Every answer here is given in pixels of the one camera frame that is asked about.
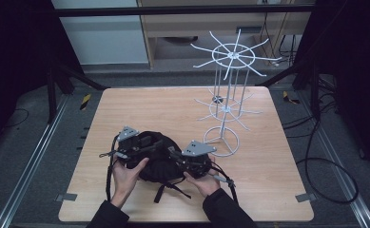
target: silver metal bracket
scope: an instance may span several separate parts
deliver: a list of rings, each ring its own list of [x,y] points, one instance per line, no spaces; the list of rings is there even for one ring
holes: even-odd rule
[[[121,141],[126,140],[128,138],[136,136],[138,133],[140,133],[140,131],[126,125],[123,128],[122,132],[120,132],[119,137],[117,137],[117,142],[121,142]]]
[[[216,147],[207,145],[202,142],[191,141],[191,143],[182,151],[183,156],[198,157],[203,154],[208,154],[217,151]]]
[[[295,198],[297,199],[298,202],[314,201],[314,200],[318,199],[316,197],[316,195],[313,194],[313,193],[311,193],[311,194],[308,194],[308,193],[300,194],[300,195],[295,196]]]
[[[54,201],[64,201],[64,200],[75,201],[75,199],[77,199],[77,194],[66,193],[64,195],[58,194]]]

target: table surface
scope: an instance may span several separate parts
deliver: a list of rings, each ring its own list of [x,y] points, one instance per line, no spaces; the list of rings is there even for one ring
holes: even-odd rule
[[[109,159],[99,158],[99,154],[110,151],[113,138],[125,125],[140,132],[159,131],[181,149],[185,149],[192,140],[202,142],[209,128],[221,125],[221,121],[209,116],[210,108],[206,105],[211,103],[212,90],[212,87],[105,90],[68,187],[68,193],[77,194],[77,199],[63,202],[59,219],[90,221],[93,218],[106,198]],[[220,91],[223,97],[226,96],[225,90],[221,88]],[[234,90],[234,99],[240,101],[242,87],[231,91]],[[305,189],[268,89],[248,86],[244,98],[247,99],[243,100],[244,112],[239,122],[227,113],[228,120],[232,121],[225,124],[238,135],[240,147],[234,155],[217,157],[216,163],[235,181],[240,205],[254,220],[311,220],[314,214],[310,202],[296,200],[296,196],[304,194]],[[231,113],[238,115],[236,102],[229,104],[232,105]],[[233,145],[235,137],[226,132],[225,138]],[[214,131],[208,133],[208,137],[216,137],[215,134],[218,137],[218,132]],[[218,153],[227,153],[223,142],[214,143],[214,146]],[[130,215],[130,221],[208,221],[202,209],[204,199],[194,185],[184,181],[178,186],[192,199],[166,189],[161,201],[154,203],[160,184],[139,180],[123,211]],[[225,183],[222,183],[222,188],[231,196]]]

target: person's hand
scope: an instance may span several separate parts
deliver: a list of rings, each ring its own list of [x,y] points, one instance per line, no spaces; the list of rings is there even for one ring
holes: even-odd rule
[[[145,158],[138,163],[133,169],[128,169],[122,166],[118,161],[113,166],[113,178],[114,178],[114,194],[111,199],[111,204],[116,207],[122,208],[127,198],[130,196],[134,186],[138,180],[138,175],[141,170],[146,167],[146,163],[149,158]]]
[[[210,156],[210,159],[215,162],[214,157]],[[218,175],[216,170],[210,169],[207,175],[199,179],[194,179],[187,172],[184,172],[184,174],[187,181],[193,183],[205,198],[221,188],[220,181],[214,178],[215,175]]]

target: wall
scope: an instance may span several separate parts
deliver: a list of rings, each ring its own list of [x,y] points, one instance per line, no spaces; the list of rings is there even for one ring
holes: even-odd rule
[[[135,0],[52,0],[56,9],[137,7]],[[60,18],[82,66],[148,64],[139,16]]]

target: white metal stand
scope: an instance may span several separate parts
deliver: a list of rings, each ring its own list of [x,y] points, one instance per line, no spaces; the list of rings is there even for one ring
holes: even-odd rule
[[[254,69],[252,67],[252,64],[256,60],[270,60],[270,61],[277,61],[279,59],[271,59],[271,58],[263,58],[263,57],[257,57],[255,52],[253,51],[254,48],[257,48],[263,44],[265,44],[267,40],[265,40],[263,43],[260,43],[254,47],[246,47],[244,45],[239,44],[239,38],[241,36],[241,31],[239,30],[238,37],[235,44],[223,44],[218,40],[210,31],[211,37],[216,40],[219,45],[215,47],[214,49],[206,49],[202,47],[196,47],[192,45],[196,49],[209,51],[211,52],[212,60],[208,61],[204,64],[201,64],[199,66],[194,67],[203,67],[205,65],[216,63],[216,74],[215,74],[215,84],[214,84],[214,90],[211,91],[209,89],[209,92],[212,94],[212,101],[210,104],[204,103],[200,100],[195,99],[196,102],[201,103],[203,105],[208,106],[210,115],[207,115],[199,121],[204,120],[209,117],[213,117],[221,122],[221,125],[214,126],[208,129],[204,134],[204,143],[219,143],[224,142],[225,146],[228,148],[229,152],[226,154],[218,154],[218,153],[212,153],[216,156],[220,157],[226,157],[233,155],[240,146],[239,137],[236,134],[235,131],[225,126],[225,123],[236,121],[238,122],[244,129],[250,130],[246,125],[244,125],[240,118],[242,117],[243,113],[254,113],[259,114],[260,111],[247,111],[243,110],[243,101],[252,97],[252,95],[245,97],[244,96],[244,90],[246,88],[247,84],[247,78],[249,76],[249,71],[252,70],[259,76],[266,76],[265,74],[261,74],[259,71]],[[235,98],[235,92],[238,86],[238,81],[240,78],[240,69],[246,68],[247,72],[244,77],[243,82],[243,91],[242,91],[242,97],[241,99]],[[225,75],[224,75],[224,81],[229,77],[228,79],[228,85],[227,85],[227,92],[225,96],[221,95],[221,80],[223,75],[223,68],[226,68]],[[217,137],[212,137],[209,139],[209,135],[212,134],[212,132],[217,132]],[[229,141],[226,139],[225,133],[231,134],[235,138],[235,143],[230,144]]]

